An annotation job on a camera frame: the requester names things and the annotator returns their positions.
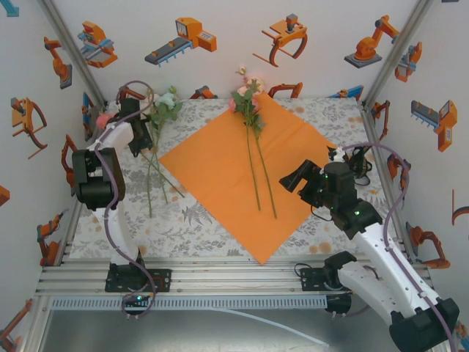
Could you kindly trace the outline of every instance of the floral tablecloth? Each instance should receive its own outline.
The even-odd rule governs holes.
[[[323,136],[337,145],[367,141],[357,102],[353,98],[278,99],[284,108],[311,123]],[[187,100],[176,122],[168,122],[160,138],[158,155],[167,153],[198,131],[211,119],[223,113],[226,99]],[[371,152],[367,158],[374,163]],[[250,254],[192,197],[166,170],[165,176],[185,195],[165,183],[169,203],[166,204],[158,173],[151,170],[153,217],[149,217],[147,199],[148,163],[141,155],[134,158],[127,148],[119,157],[125,178],[125,215],[132,237],[146,257],[226,257]],[[376,207],[385,216],[388,207],[376,168],[368,174],[369,186],[357,186],[358,196]],[[328,217],[327,210],[316,210]],[[395,237],[394,228],[390,235]],[[358,252],[347,236],[333,223],[311,215],[284,242],[274,256],[296,254],[329,254],[347,250]],[[70,252],[71,258],[107,258],[110,246],[103,227],[85,206]]]

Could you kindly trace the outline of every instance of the orange napkin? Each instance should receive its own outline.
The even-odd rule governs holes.
[[[267,94],[256,98],[265,122],[259,142],[277,219],[273,217],[267,181],[250,130],[262,210],[257,209],[246,129],[240,113],[224,112],[160,161],[256,260],[264,264],[311,214],[310,206],[296,194],[305,181],[293,193],[278,181],[296,170],[305,159],[324,166],[328,162],[327,146],[334,145]]]

